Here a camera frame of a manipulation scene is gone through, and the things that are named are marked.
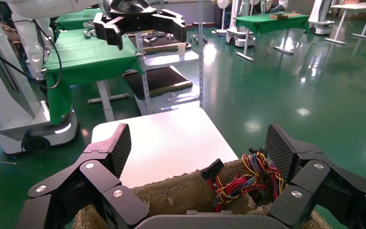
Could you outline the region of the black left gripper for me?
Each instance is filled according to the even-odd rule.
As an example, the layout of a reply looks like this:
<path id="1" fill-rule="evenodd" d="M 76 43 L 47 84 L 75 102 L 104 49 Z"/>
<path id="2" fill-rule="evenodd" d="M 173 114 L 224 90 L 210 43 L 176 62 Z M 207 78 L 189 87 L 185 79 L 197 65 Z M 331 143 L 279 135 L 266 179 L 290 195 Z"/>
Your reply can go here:
<path id="1" fill-rule="evenodd" d="M 98 39 L 123 49 L 122 33 L 156 30 L 172 34 L 186 42 L 187 29 L 183 16 L 171 10 L 157 9 L 145 0 L 104 0 L 104 13 L 96 13 L 93 24 Z"/>

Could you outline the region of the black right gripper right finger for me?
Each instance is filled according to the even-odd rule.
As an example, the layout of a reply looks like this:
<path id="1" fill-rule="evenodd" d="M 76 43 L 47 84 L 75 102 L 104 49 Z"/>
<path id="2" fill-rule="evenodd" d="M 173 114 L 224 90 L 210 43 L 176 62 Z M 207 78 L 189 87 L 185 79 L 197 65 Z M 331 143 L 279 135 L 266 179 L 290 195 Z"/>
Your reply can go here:
<path id="1" fill-rule="evenodd" d="M 333 163 L 316 145 L 295 140 L 277 124 L 268 127 L 266 151 L 286 184 L 269 213 L 300 229 L 322 206 L 349 229 L 366 229 L 366 179 Z"/>

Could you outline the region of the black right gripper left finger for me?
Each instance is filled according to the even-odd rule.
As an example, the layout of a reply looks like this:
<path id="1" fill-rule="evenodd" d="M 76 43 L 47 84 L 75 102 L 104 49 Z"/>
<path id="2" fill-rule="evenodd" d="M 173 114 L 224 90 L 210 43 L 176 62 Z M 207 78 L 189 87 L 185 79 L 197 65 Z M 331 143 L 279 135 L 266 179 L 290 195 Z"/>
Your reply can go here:
<path id="1" fill-rule="evenodd" d="M 93 206 L 112 229 L 133 229 L 149 208 L 120 181 L 132 147 L 130 128 L 119 124 L 109 139 L 89 144 L 71 166 L 28 191 L 27 227 L 62 229 Z"/>

